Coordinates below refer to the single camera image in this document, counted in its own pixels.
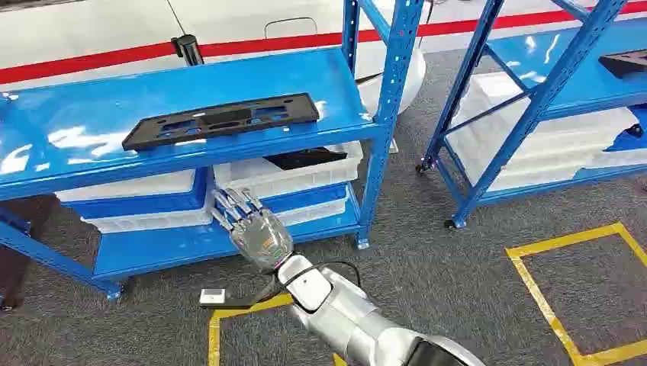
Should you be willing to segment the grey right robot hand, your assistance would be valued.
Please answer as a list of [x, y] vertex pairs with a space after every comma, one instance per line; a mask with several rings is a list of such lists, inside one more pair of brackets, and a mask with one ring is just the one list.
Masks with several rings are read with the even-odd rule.
[[286, 227], [250, 189], [216, 187], [211, 193], [216, 201], [212, 216], [260, 272], [277, 271], [293, 254], [293, 239]]

